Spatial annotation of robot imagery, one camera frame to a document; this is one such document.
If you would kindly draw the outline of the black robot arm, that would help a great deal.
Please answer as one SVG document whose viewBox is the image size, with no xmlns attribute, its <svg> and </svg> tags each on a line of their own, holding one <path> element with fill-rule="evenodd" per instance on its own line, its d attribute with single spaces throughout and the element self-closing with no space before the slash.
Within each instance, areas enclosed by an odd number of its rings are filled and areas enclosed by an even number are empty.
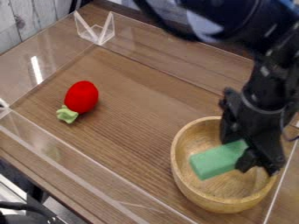
<svg viewBox="0 0 299 224">
<path fill-rule="evenodd" d="M 219 105 L 220 141 L 243 140 L 234 164 L 240 172 L 262 167 L 270 176 L 286 165 L 280 140 L 299 112 L 299 4 L 294 0 L 171 0 L 187 11 L 191 31 L 168 25 L 148 0 L 140 11 L 174 36 L 192 42 L 228 43 L 251 52 L 254 69 L 243 88 L 228 87 Z"/>
</svg>

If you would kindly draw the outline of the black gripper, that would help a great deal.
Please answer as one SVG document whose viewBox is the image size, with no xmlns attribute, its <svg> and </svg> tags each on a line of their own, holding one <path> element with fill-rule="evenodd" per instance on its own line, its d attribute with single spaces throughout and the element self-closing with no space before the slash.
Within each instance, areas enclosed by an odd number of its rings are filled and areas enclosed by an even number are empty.
<svg viewBox="0 0 299 224">
<path fill-rule="evenodd" d="M 243 140 L 247 149 L 235 163 L 235 169 L 246 173 L 254 167 L 266 170 L 268 176 L 276 175 L 286 165 L 286 153 L 280 137 L 292 142 L 286 135 L 286 125 L 299 112 L 299 94 L 286 100 L 278 110 L 263 110 L 252 105 L 243 93 L 224 88 L 219 106 L 223 109 L 219 125 L 219 139 L 224 144 Z"/>
</svg>

